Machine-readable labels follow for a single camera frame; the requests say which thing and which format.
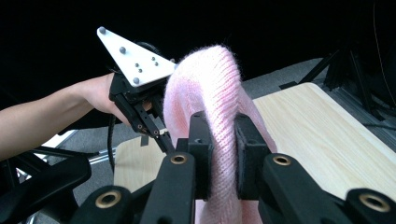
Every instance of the pink sweater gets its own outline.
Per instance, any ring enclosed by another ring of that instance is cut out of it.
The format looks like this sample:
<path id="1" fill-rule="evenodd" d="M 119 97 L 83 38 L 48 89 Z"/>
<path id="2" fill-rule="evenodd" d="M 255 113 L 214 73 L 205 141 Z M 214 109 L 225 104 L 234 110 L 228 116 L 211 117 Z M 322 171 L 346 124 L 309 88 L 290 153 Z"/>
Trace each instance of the pink sweater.
<path id="1" fill-rule="evenodd" d="M 188 137 L 190 116 L 201 110 L 206 113 L 215 149 L 212 196 L 206 203 L 197 201 L 196 223 L 262 223 L 257 202 L 237 199 L 233 126 L 236 113 L 250 116 L 271 151 L 276 152 L 276 144 L 241 86 L 233 54 L 222 46 L 200 49 L 188 55 L 169 79 L 163 115 L 174 145 L 178 138 Z"/>

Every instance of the wooden table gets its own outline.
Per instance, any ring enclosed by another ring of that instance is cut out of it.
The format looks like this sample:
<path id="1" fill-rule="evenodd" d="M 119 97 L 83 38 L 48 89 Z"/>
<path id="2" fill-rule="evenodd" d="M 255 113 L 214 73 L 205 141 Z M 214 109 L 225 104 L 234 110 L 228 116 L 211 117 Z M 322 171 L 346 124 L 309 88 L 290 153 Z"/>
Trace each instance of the wooden table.
<path id="1" fill-rule="evenodd" d="M 369 188 L 396 201 L 396 153 L 323 90 L 302 84 L 254 100 L 278 152 L 299 161 L 318 184 L 345 199 Z M 114 184 L 135 191 L 155 178 L 164 155 L 155 141 L 119 145 Z"/>

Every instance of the brass ring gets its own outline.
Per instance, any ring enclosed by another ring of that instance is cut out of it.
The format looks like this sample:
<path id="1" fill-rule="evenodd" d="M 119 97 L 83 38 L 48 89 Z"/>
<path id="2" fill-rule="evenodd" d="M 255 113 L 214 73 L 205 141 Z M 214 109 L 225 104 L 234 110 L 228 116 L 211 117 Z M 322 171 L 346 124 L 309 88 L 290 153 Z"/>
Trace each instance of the brass ring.
<path id="1" fill-rule="evenodd" d="M 390 206 L 387 202 L 385 202 L 380 197 L 377 197 L 373 194 L 365 193 L 359 196 L 361 202 L 366 205 L 367 207 L 377 211 L 377 212 L 388 212 L 390 211 Z"/>
<path id="2" fill-rule="evenodd" d="M 289 160 L 289 158 L 284 156 L 275 156 L 273 157 L 273 161 L 278 165 L 287 166 L 291 164 L 291 160 Z"/>
<path id="3" fill-rule="evenodd" d="M 176 155 L 176 156 L 173 156 L 173 157 L 171 158 L 171 162 L 172 162 L 173 164 L 177 164 L 177 165 L 183 164 L 183 163 L 186 162 L 186 161 L 187 161 L 187 157 L 185 157 L 185 156 L 183 156 L 183 155 Z"/>
<path id="4" fill-rule="evenodd" d="M 114 199 L 110 201 L 105 201 L 104 198 L 108 196 L 113 196 Z M 121 200 L 121 194 L 117 190 L 111 190 L 106 193 L 101 194 L 95 201 L 96 207 L 98 208 L 109 208 L 114 206 L 114 204 L 118 203 Z"/>

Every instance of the gray floor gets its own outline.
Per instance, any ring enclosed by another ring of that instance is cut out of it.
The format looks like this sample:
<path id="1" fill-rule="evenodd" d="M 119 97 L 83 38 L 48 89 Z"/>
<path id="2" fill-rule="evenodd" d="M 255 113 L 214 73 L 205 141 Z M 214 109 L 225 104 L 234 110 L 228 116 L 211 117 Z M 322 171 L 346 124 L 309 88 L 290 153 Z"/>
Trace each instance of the gray floor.
<path id="1" fill-rule="evenodd" d="M 318 62 L 320 59 L 310 60 L 303 63 L 277 70 L 271 74 L 257 77 L 243 83 L 243 87 L 247 94 L 252 98 L 258 98 L 272 92 L 280 91 L 279 85 L 289 83 L 291 81 L 300 81 Z M 322 86 L 325 78 L 325 71 L 323 71 L 314 82 L 317 83 L 323 90 L 325 90 L 338 104 L 345 108 L 352 116 L 362 123 L 375 123 L 387 126 L 396 126 L 395 118 L 388 117 L 385 121 L 378 121 L 373 116 L 365 112 L 361 108 L 359 100 L 348 91 L 342 88 L 329 91 Z M 396 149 L 395 132 L 380 128 L 369 128 L 378 138 L 387 144 L 393 150 Z M 118 124 L 113 133 L 113 147 L 116 147 L 123 141 L 137 137 L 137 134 L 131 128 L 123 124 Z M 70 138 L 64 141 L 59 148 L 83 151 L 96 152 L 106 150 L 107 128 L 80 130 L 75 132 Z M 79 204 L 96 189 L 102 186 L 111 185 L 113 183 L 113 175 L 107 160 L 97 162 L 92 165 L 92 177 L 86 183 L 75 189 L 75 196 Z M 38 214 L 35 217 L 35 223 L 55 223 L 48 217 Z"/>

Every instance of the human arm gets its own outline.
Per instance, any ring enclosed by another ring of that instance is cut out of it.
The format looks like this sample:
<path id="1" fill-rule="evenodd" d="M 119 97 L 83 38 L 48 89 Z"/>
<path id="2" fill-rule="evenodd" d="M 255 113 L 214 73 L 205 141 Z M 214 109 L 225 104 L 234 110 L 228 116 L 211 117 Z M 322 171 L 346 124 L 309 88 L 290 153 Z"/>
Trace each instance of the human arm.
<path id="1" fill-rule="evenodd" d="M 42 145 L 94 108 L 128 124 L 108 99 L 113 76 L 82 81 L 42 99 L 0 111 L 0 161 Z"/>

